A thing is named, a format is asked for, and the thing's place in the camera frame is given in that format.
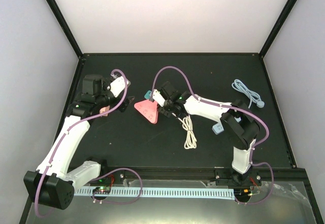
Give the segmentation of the pink square socket adapter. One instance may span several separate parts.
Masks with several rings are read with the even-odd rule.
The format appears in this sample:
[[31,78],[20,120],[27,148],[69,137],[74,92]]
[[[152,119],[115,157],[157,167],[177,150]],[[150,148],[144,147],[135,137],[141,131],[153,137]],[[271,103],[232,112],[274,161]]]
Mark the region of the pink square socket adapter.
[[108,116],[108,111],[110,110],[110,106],[107,106],[107,107],[102,107],[101,109],[100,109],[100,114],[102,115],[102,116],[105,116],[105,117],[107,117]]

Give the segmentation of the teal power strip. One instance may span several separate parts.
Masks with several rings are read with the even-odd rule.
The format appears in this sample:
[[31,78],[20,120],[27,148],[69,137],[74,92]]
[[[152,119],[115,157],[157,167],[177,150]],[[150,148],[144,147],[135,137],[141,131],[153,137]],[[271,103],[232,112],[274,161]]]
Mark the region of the teal power strip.
[[153,98],[152,98],[151,94],[152,94],[152,91],[148,90],[148,91],[145,93],[144,98],[145,98],[146,100],[150,100],[150,101],[152,101]]

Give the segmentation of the pink triangular power strip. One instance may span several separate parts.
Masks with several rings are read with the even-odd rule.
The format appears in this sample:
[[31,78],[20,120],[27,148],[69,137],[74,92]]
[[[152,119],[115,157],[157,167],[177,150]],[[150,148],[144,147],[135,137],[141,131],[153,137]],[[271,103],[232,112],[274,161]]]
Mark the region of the pink triangular power strip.
[[158,121],[158,104],[156,101],[143,100],[134,104],[134,108],[144,116],[151,124]]

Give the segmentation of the light blue power strip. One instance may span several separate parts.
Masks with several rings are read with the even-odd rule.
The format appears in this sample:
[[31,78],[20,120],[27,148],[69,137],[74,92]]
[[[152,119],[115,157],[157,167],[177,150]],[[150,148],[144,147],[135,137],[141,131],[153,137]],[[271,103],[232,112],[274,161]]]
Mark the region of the light blue power strip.
[[215,125],[213,125],[212,131],[216,135],[221,134],[222,132],[224,132],[223,125],[221,123],[216,123]]

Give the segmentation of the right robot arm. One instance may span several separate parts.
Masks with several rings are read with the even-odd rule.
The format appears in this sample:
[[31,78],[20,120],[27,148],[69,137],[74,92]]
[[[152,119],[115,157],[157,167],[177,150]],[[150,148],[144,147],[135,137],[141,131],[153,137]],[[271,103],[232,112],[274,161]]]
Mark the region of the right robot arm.
[[176,117],[182,123],[189,137],[185,140],[185,149],[196,148],[197,140],[191,119],[193,115],[214,121],[215,125],[212,127],[214,134],[227,132],[233,146],[232,182],[242,185],[249,179],[249,171],[252,167],[251,151],[260,127],[256,120],[247,114],[228,108],[232,106],[248,110],[245,103],[237,100],[235,103],[221,104],[224,107],[216,106],[216,101],[202,98],[197,94],[192,95],[188,91],[180,93],[169,81],[159,89],[154,89],[152,98],[158,104],[159,113],[166,117]]

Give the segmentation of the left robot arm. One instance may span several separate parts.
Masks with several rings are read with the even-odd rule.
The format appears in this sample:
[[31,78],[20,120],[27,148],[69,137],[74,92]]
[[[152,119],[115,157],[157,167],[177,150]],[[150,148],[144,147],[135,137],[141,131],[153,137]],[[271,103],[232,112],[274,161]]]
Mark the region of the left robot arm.
[[81,91],[69,105],[61,131],[44,160],[35,171],[27,171],[23,182],[35,210],[39,205],[65,210],[74,193],[88,182],[105,182],[109,170],[101,163],[86,160],[69,171],[71,160],[92,122],[120,110],[130,85],[125,74],[114,69],[110,78],[86,75]]

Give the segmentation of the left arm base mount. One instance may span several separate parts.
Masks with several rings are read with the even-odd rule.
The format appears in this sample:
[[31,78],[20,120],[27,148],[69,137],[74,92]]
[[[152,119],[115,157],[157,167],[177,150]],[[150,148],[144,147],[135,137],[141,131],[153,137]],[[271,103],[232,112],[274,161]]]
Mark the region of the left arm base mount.
[[119,178],[120,173],[123,173],[124,171],[124,168],[114,169],[112,171],[109,171],[108,173],[96,177],[95,179],[90,180],[89,183],[112,185],[115,182],[116,178]]

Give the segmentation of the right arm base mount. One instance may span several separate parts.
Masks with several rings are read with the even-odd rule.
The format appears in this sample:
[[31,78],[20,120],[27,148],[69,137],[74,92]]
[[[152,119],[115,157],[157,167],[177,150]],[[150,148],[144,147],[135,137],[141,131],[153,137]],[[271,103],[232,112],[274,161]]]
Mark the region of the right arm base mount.
[[248,172],[241,174],[232,168],[218,168],[214,170],[215,182],[217,185],[250,187],[261,186],[261,181],[257,179],[258,172],[250,168]]

